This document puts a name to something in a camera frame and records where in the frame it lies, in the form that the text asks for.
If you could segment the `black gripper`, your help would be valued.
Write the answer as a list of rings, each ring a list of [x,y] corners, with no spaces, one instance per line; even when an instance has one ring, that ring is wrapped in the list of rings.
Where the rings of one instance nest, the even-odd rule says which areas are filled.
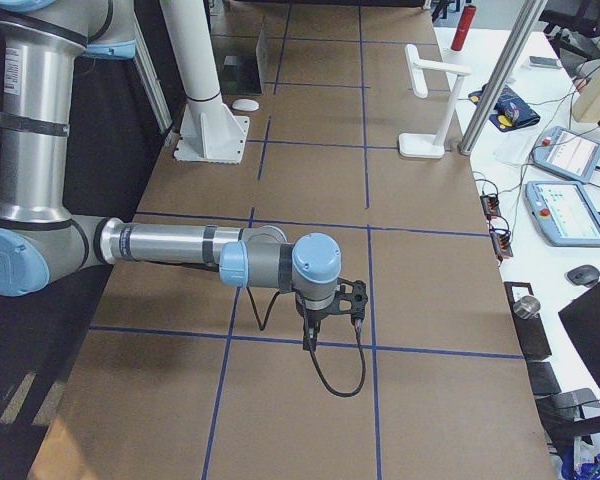
[[[326,308],[330,298],[307,299],[302,294],[295,295],[296,310],[303,318],[303,349],[314,351],[320,332],[321,320],[327,316]]]

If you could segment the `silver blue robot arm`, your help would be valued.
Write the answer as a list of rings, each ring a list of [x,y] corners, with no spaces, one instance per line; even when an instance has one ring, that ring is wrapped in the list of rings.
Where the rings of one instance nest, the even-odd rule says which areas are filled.
[[[45,288],[79,270],[120,261],[215,271],[232,286],[291,293],[313,350],[321,321],[340,313],[345,282],[336,241],[289,243],[276,227],[150,225],[73,215],[64,206],[74,63],[129,59],[130,1],[0,1],[5,41],[0,173],[0,295]]]

